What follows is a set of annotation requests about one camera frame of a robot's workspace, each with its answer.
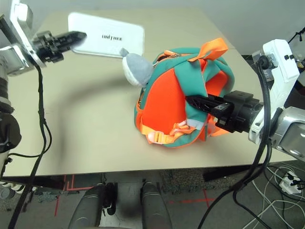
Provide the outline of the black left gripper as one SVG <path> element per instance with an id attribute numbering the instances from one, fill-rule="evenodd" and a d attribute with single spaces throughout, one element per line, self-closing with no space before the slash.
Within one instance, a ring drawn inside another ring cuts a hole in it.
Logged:
<path id="1" fill-rule="evenodd" d="M 64 59 L 63 52 L 82 43 L 87 34 L 81 31 L 69 31 L 53 36 L 50 31 L 38 33 L 32 40 L 34 50 L 43 62 L 60 62 Z"/>

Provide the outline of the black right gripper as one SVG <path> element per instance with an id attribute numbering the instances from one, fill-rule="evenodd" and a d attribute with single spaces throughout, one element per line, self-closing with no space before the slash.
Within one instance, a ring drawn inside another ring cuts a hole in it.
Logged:
<path id="1" fill-rule="evenodd" d="M 187 96 L 186 101 L 195 109 L 217 116 L 216 126 L 230 133 L 248 133 L 254 119 L 263 108 L 263 103 L 250 93 L 232 91 L 224 97 L 209 94 Z M 229 104 L 224 109 L 222 104 Z"/>

